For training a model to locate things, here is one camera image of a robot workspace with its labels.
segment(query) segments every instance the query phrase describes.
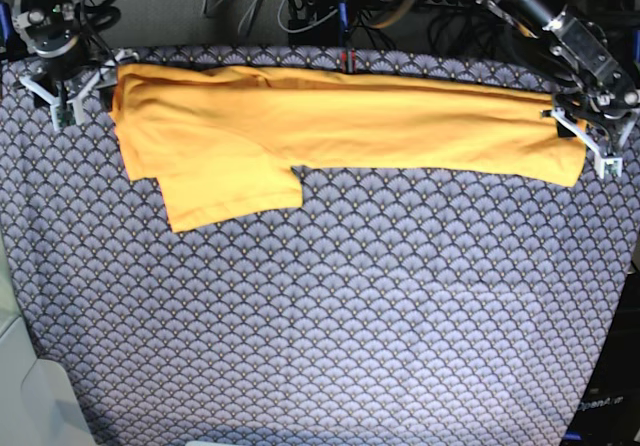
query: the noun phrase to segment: patterned tablecloth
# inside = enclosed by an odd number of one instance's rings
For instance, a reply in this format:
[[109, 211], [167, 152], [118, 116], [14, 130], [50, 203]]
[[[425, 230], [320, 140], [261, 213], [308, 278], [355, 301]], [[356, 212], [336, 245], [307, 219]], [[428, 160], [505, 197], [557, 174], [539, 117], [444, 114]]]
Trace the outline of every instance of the patterned tablecloth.
[[[340, 57], [141, 54], [198, 69]], [[618, 181], [590, 161], [573, 189], [300, 168], [302, 209], [172, 234], [97, 98], [88, 124], [55, 134], [12, 90], [25, 67], [3, 74], [0, 223], [36, 350], [65, 367], [99, 444], [559, 443], [636, 242], [637, 134]], [[503, 64], [396, 52], [361, 51], [358, 70], [548, 88]]]

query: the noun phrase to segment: folded shirt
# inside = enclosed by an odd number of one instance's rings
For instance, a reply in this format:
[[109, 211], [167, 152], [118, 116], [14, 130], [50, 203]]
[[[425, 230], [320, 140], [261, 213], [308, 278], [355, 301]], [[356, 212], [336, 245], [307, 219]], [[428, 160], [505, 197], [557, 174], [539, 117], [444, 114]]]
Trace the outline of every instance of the folded shirt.
[[585, 146], [549, 95], [288, 68], [118, 69], [112, 118], [131, 180], [157, 178], [173, 231], [302, 206], [292, 166], [448, 168], [573, 186]]

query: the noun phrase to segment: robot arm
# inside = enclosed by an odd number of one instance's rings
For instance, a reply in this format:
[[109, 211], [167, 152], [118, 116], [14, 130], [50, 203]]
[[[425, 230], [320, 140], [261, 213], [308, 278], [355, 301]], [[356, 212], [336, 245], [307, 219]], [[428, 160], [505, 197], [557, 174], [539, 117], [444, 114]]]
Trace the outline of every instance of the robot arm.
[[[476, 0], [523, 35], [535, 38], [570, 72], [572, 87], [546, 112], [596, 155], [600, 177], [622, 173], [622, 151], [640, 118], [640, 94], [606, 47], [602, 30], [566, 0]], [[586, 130], [578, 121], [586, 121]]]

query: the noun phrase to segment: yellow t-shirt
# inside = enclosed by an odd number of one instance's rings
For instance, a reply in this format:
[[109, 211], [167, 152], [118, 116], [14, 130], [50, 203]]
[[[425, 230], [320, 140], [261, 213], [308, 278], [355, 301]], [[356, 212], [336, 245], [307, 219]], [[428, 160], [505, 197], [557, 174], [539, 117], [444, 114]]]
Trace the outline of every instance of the yellow t-shirt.
[[119, 68], [112, 117], [131, 180], [155, 177], [185, 231], [302, 205], [292, 166], [449, 168], [573, 186], [585, 160], [544, 94], [286, 68]]

